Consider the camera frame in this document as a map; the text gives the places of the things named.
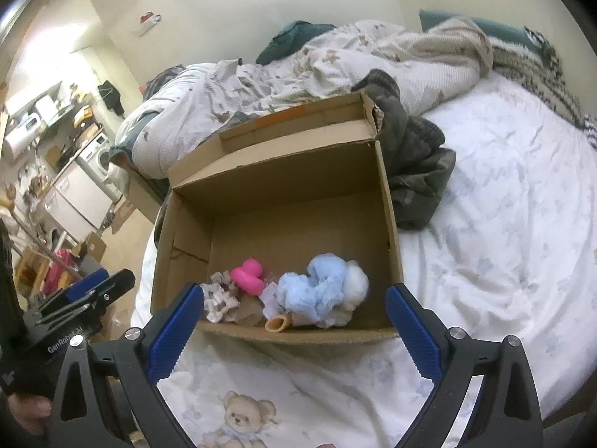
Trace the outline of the person's left hand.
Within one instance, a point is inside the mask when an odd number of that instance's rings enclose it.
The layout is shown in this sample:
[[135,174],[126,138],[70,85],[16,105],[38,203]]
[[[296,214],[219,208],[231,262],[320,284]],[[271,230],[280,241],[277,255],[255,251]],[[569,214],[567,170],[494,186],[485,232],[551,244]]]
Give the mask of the person's left hand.
[[47,419],[53,410],[53,404],[48,398],[32,394],[11,394],[7,405],[12,418],[25,432],[33,436],[46,433]]

